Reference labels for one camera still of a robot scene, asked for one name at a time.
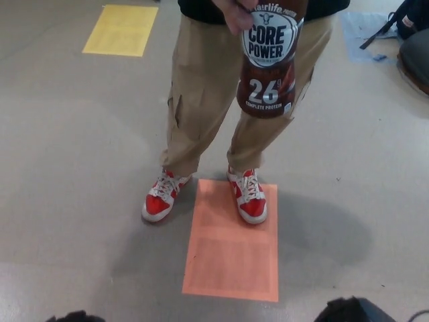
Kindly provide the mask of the person's bare hand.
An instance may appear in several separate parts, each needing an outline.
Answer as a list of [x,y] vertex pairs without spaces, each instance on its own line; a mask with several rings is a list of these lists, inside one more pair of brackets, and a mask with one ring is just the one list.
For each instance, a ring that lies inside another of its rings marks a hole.
[[238,35],[253,25],[253,10],[258,1],[254,0],[218,0],[213,3],[222,11],[225,22],[232,34]]

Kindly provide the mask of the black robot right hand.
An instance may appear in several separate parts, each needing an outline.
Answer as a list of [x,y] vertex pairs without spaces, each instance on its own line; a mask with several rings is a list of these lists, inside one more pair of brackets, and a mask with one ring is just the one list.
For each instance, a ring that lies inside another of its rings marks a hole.
[[366,298],[338,298],[327,306],[314,322],[395,322],[395,319]]

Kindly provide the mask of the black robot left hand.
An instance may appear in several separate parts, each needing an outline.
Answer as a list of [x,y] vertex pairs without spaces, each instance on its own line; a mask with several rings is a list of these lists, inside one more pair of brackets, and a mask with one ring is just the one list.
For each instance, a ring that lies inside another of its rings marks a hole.
[[85,311],[74,311],[63,317],[52,316],[46,322],[105,322],[105,320],[96,315],[89,315]]

